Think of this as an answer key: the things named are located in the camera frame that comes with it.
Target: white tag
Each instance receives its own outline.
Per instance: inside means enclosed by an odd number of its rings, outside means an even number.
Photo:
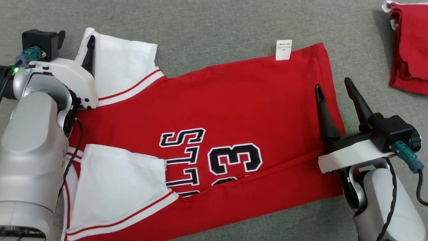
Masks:
[[[291,55],[291,39],[276,41],[276,60],[289,60]]]

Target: gray carpet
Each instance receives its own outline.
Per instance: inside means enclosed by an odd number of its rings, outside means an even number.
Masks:
[[[157,43],[157,65],[168,77],[209,65],[273,55],[278,39],[293,49],[324,42],[330,56],[340,112],[348,133],[358,119],[345,91],[350,77],[374,112],[400,115],[428,135],[428,97],[388,86],[393,30],[381,0],[45,0],[1,1],[0,64],[13,64],[21,33],[65,30],[61,57],[74,59],[86,27],[124,39]],[[15,101],[0,105],[0,133]],[[419,156],[428,166],[428,147]],[[428,229],[428,208],[415,198],[417,176],[404,162],[396,172]],[[428,199],[428,184],[423,198]],[[62,202],[56,216],[60,232]],[[208,230],[179,240],[357,240],[342,197]]]

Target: connector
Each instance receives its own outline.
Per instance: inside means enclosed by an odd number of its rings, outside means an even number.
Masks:
[[[15,58],[15,61],[18,62],[19,60],[21,60],[22,63],[19,67],[24,67],[31,61],[36,61],[41,58],[43,58],[42,49],[37,46],[33,46],[22,51],[22,53]]]
[[[424,169],[424,164],[418,160],[418,156],[402,141],[395,142],[392,151],[407,163],[413,174]]]

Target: cable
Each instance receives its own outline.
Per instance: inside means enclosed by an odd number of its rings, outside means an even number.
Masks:
[[[58,197],[59,197],[59,196],[61,195],[61,193],[62,193],[62,188],[64,187],[64,184],[65,184],[65,178],[67,177],[68,170],[70,169],[70,166],[73,164],[73,160],[74,160],[74,158],[76,157],[77,152],[79,151],[79,149],[80,149],[80,145],[82,144],[82,140],[83,140],[83,127],[82,127],[82,124],[80,123],[79,119],[77,119],[77,118],[76,118],[76,122],[77,122],[77,124],[79,125],[79,128],[80,128],[80,137],[79,137],[79,142],[77,143],[76,149],[74,150],[74,153],[73,153],[73,155],[71,156],[70,161],[69,161],[69,162],[68,162],[68,164],[67,164],[67,167],[65,168],[64,176],[63,176],[64,181],[63,181],[63,183],[62,183],[62,185],[61,185],[61,188],[59,189]]]
[[[421,169],[418,169],[418,173],[419,173],[419,180],[418,180],[418,186],[416,187],[416,199],[420,204],[428,207],[428,202],[425,202],[421,198],[421,189],[422,189],[422,181],[424,179],[424,174]]]
[[[4,84],[3,84],[2,88],[1,88],[1,92],[0,92],[0,103],[1,103],[1,100],[3,99],[3,95],[4,95],[5,91],[6,91],[6,86],[9,83],[10,79],[12,78],[12,74],[14,73],[15,68],[18,67],[18,66],[20,66],[21,64],[22,64],[22,60],[18,60],[13,65],[13,67],[9,70],[9,73],[6,76],[6,80],[4,81]]]
[[[389,157],[386,158],[386,162],[389,165],[389,170],[391,171],[392,175],[392,201],[391,201],[391,209],[388,213],[388,216],[386,217],[386,222],[382,227],[382,231],[380,232],[379,236],[377,237],[376,241],[381,241],[383,236],[386,233],[386,230],[388,229],[389,223],[392,219],[392,214],[394,214],[395,209],[395,203],[397,202],[397,176],[395,175],[394,168],[392,167],[391,160]]]

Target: printed number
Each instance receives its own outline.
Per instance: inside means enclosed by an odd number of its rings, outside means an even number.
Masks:
[[[205,129],[197,128],[190,130],[182,130],[177,135],[175,132],[163,133],[160,137],[159,145],[163,148],[180,146],[184,143],[187,136],[189,136],[187,144],[201,143],[204,139]],[[196,164],[199,155],[199,146],[186,147],[184,154],[188,154],[185,157],[166,159],[167,165],[174,165],[180,163],[187,163],[188,165]],[[227,165],[241,164],[241,157],[246,155],[248,160],[243,161],[245,172],[254,172],[259,169],[262,165],[262,156],[260,149],[253,143],[239,144],[234,146],[216,147],[212,148],[208,156],[208,164],[210,172],[215,175],[227,174]],[[220,158],[226,157],[227,163],[221,163]],[[198,168],[187,168],[183,169],[183,174],[188,178],[168,181],[166,185],[168,187],[182,186],[182,185],[199,185]],[[219,178],[211,185],[217,185],[228,181],[237,180],[236,177]],[[183,197],[189,197],[191,195],[199,193],[198,190],[188,191],[179,193]]]
[[[227,173],[226,164],[220,163],[220,157],[226,157],[228,165],[235,165],[241,163],[241,155],[248,156],[248,161],[244,161],[245,172],[257,171],[263,163],[260,149],[253,143],[217,147],[208,152],[211,173],[214,175]]]

